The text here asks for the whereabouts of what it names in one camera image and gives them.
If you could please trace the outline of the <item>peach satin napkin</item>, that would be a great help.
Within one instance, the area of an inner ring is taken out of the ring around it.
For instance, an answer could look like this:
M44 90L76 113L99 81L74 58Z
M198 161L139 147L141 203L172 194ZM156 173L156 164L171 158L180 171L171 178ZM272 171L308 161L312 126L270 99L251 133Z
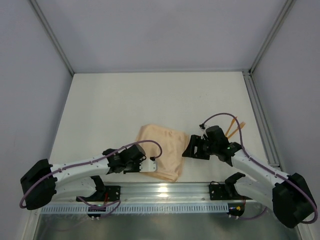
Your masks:
M147 124L140 128L135 140L153 140L162 148L162 155L155 160L157 170L144 172L144 175L168 182L178 180L184 167L182 154L189 144L189 135L156 124Z

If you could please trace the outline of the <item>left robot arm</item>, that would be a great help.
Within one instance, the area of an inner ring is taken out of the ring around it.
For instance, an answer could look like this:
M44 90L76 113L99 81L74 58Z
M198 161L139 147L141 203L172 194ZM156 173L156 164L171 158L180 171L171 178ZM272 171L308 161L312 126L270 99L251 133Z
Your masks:
M106 149L99 155L71 163L37 161L20 179L21 209L36 210L58 199L101 202L107 194L102 177L155 170L155 157L148 156L141 144Z

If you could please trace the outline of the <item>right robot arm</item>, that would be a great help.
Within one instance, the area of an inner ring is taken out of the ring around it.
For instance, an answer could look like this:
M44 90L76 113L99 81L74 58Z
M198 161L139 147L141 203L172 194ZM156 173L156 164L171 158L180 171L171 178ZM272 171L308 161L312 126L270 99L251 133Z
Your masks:
M317 205L303 176L290 175L254 159L241 144L230 142L217 125L206 128L202 136L192 135L182 156L199 160L216 156L238 169L223 183L227 198L255 200L288 228L308 224L310 215L318 218Z

